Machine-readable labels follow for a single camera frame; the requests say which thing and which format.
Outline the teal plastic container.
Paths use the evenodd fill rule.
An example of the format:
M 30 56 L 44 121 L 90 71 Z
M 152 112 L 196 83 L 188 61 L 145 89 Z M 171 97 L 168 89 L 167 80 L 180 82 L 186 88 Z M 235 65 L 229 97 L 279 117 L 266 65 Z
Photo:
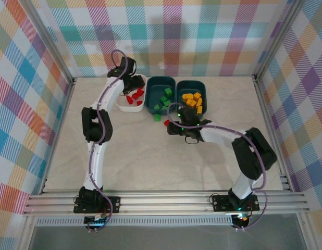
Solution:
M 184 94 L 200 93 L 202 98 L 202 112 L 198 114 L 202 118 L 207 111 L 207 95 L 205 84 L 198 80 L 182 80 L 177 83 L 175 100 L 180 104 L 185 104 L 182 96 Z
M 173 91 L 173 95 L 168 97 L 165 95 L 164 89 L 171 88 Z M 154 115 L 160 114 L 162 116 L 167 114 L 167 108 L 164 108 L 164 103 L 160 101 L 162 96 L 167 97 L 171 103 L 175 102 L 175 92 L 176 92 L 176 81 L 172 77 L 151 77 L 148 79 L 146 84 L 146 96 L 145 96 L 145 107 L 147 111 Z M 155 105 L 159 105 L 161 110 L 154 110 Z

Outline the white plastic container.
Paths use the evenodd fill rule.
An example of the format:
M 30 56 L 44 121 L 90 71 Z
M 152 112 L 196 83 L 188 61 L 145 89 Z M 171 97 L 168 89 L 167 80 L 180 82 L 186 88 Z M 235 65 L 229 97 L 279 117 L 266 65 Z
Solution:
M 147 78 L 145 76 L 145 86 L 143 87 L 139 87 L 139 89 L 143 89 L 144 90 L 144 94 L 142 96 L 140 96 L 137 100 L 133 99 L 133 104 L 129 105 L 129 103 L 126 100 L 126 96 L 129 95 L 132 97 L 132 94 L 136 93 L 138 89 L 131 91 L 129 94 L 127 95 L 119 95 L 116 99 L 115 104 L 117 105 L 117 107 L 123 111 L 123 112 L 129 112 L 129 113 L 137 113 L 140 112 L 143 108 L 144 108 L 144 103 L 145 103 L 145 96 L 146 96 L 146 84 L 147 84 Z M 137 105 L 137 101 L 142 101 L 142 105 L 138 106 Z

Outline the controller circuit board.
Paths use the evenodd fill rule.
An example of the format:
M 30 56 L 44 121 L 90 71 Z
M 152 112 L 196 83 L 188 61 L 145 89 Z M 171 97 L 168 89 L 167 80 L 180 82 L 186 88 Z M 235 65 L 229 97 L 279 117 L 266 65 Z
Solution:
M 243 229 L 249 226 L 250 218 L 252 217 L 251 212 L 241 212 L 241 213 L 226 213 L 226 215 L 231 216 L 231 226 L 235 229 Z
M 96 217 L 84 217 L 83 223 L 89 232 L 97 232 L 103 229 L 108 223 L 108 216 L 99 215 Z

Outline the aluminium mounting rail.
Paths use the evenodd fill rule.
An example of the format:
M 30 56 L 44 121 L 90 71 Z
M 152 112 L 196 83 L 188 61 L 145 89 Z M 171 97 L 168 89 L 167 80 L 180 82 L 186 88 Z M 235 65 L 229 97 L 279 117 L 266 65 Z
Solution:
M 123 216 L 168 216 L 168 215 L 211 215 L 212 191 L 118 191 L 119 214 Z M 29 197 L 24 216 L 73 215 L 73 192 L 45 192 Z M 265 191 L 256 193 L 260 208 L 268 214 L 297 214 L 309 212 L 309 204 L 303 193 Z

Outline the aluminium frame post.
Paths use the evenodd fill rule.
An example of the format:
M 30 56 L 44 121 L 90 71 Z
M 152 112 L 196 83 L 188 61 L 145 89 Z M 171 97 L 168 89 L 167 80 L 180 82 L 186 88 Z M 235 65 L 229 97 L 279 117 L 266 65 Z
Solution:
M 253 78 L 259 83 L 262 76 L 267 71 L 273 57 L 275 56 L 279 46 L 290 30 L 295 18 L 304 5 L 305 0 L 287 0 L 286 4 L 279 15 L 273 30 L 270 33 L 268 42 L 261 53 L 256 68 L 254 69 Z
M 32 4 L 31 0 L 18 0 L 21 6 L 24 8 L 26 14 L 31 19 L 31 22 L 35 26 L 39 36 L 44 42 L 45 46 L 49 50 L 52 55 L 54 61 L 57 63 L 59 69 L 64 74 L 65 78 L 68 80 L 70 85 L 74 85 L 75 77 L 70 73 L 66 63 L 64 62 L 64 58 L 61 56 L 59 49 L 55 45 L 54 40 L 52 39 L 48 29 L 43 23 L 41 17 L 39 16 L 36 8 Z

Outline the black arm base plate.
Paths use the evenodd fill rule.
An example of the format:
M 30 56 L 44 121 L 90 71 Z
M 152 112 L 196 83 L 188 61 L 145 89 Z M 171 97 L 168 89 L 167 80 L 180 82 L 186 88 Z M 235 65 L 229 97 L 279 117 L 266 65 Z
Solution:
M 232 202 L 228 195 L 212 194 L 208 198 L 214 212 L 218 211 L 259 211 L 259 203 L 256 195 L 251 194 L 240 204 Z
M 109 197 L 112 206 L 113 213 L 119 213 L 120 210 L 120 197 L 110 196 Z M 103 196 L 97 198 L 96 200 L 84 199 L 82 197 L 76 196 L 73 200 L 74 208 L 73 212 L 75 214 L 100 214 L 100 213 L 110 213 L 110 203 Z

